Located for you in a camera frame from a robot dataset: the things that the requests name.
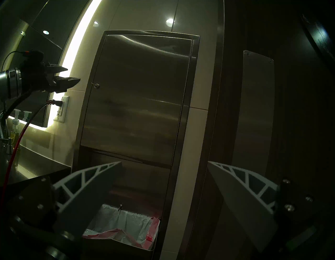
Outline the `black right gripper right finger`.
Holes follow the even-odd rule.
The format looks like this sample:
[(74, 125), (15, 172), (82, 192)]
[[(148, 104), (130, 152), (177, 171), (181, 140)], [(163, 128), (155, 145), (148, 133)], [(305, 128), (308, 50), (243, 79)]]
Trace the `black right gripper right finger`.
[(278, 185), (253, 171), (218, 162), (208, 161), (208, 170), (230, 211), (263, 252), (278, 229), (274, 220)]

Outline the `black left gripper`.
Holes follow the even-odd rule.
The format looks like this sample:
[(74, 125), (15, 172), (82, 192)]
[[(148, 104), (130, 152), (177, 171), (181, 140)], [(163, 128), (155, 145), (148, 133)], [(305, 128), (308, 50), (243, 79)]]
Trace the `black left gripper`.
[(20, 65), (22, 92), (65, 93), (78, 84), (81, 79), (55, 76), (64, 71), (68, 71), (68, 69), (49, 62), (23, 62)]

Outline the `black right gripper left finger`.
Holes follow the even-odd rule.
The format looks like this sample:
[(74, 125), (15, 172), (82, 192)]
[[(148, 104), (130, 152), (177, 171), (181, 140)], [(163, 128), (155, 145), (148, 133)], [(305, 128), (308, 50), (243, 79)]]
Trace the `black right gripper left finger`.
[(78, 170), (53, 184), (58, 206), (55, 233), (81, 237), (120, 176), (122, 162), (117, 161)]

